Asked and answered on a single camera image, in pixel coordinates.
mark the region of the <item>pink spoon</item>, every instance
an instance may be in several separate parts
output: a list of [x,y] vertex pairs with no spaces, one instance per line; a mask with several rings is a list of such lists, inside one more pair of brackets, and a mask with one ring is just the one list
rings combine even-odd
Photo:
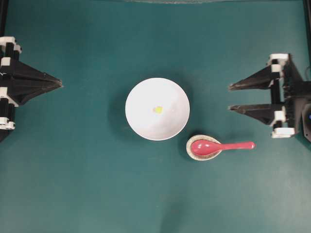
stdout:
[[223,150],[236,150],[236,149],[254,149],[256,144],[254,142],[239,142],[230,144],[214,143],[207,140],[197,140],[191,144],[191,151],[197,156],[208,156],[215,152]]

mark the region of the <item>green tabletop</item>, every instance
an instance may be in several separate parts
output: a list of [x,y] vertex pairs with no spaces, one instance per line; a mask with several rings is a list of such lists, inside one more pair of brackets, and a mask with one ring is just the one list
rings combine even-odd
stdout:
[[[311,146],[301,135],[228,111],[269,103],[269,91],[229,92],[271,53],[309,66],[303,2],[149,4],[10,0],[6,35],[20,60],[64,88],[17,109],[0,144],[1,233],[306,233]],[[176,137],[155,142],[126,122],[138,82],[163,77],[190,100]],[[192,160],[195,134],[257,148]]]

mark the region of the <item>bowl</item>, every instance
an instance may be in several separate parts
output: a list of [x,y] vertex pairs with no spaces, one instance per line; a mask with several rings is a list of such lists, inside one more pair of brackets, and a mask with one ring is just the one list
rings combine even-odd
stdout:
[[166,140],[185,127],[190,104],[184,90],[175,82],[150,78],[131,90],[125,103],[125,115],[138,135],[154,141]]

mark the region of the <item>yellow object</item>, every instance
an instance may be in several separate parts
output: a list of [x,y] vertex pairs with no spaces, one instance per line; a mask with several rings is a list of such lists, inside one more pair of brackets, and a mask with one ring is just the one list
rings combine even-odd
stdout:
[[154,108],[154,112],[155,113],[161,114],[162,111],[163,111],[163,108],[161,106],[158,106],[158,107]]

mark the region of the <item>bowl rim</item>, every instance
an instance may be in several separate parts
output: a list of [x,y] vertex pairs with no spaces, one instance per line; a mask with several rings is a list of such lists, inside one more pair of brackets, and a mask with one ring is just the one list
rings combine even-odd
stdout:
[[[126,106],[127,106],[127,103],[128,103],[128,97],[130,96],[130,94],[132,93],[132,91],[135,89],[135,87],[138,86],[138,85],[139,85],[140,83],[142,83],[142,82],[146,82],[146,81],[149,81],[149,80],[157,80],[157,79],[158,79],[158,80],[170,81],[170,82],[174,83],[175,85],[177,85],[177,86],[183,91],[183,93],[185,94],[185,96],[186,96],[186,98],[187,98],[187,106],[188,106],[188,109],[189,109],[188,116],[187,116],[187,120],[185,121],[185,123],[183,124],[183,126],[180,128],[180,130],[178,130],[175,134],[173,134],[173,135],[171,135],[171,136],[169,136],[169,137],[164,137],[164,138],[161,138],[161,139],[149,138],[149,137],[145,137],[145,136],[140,135],[139,133],[137,133],[137,132],[133,129],[133,127],[131,126],[131,124],[130,124],[128,118],[127,118],[127,114],[126,114]],[[145,139],[151,140],[151,141],[163,141],[163,140],[167,140],[167,139],[170,139],[170,138],[172,138],[172,137],[175,137],[177,134],[179,134],[179,133],[185,128],[186,124],[188,123],[189,117],[190,117],[190,102],[189,102],[189,98],[188,98],[187,93],[185,92],[185,90],[184,90],[180,85],[178,85],[176,82],[174,82],[174,81],[172,81],[172,80],[170,80],[170,79],[158,78],[158,77],[144,79],[144,80],[140,81],[139,83],[137,83],[137,84],[132,88],[132,90],[129,92],[129,94],[127,95],[127,98],[126,98],[126,101],[125,101],[125,117],[126,117],[127,123],[128,123],[129,126],[131,127],[131,129],[132,129],[136,134],[138,134],[139,136],[141,136],[141,137],[143,137],[143,138],[145,138]]]

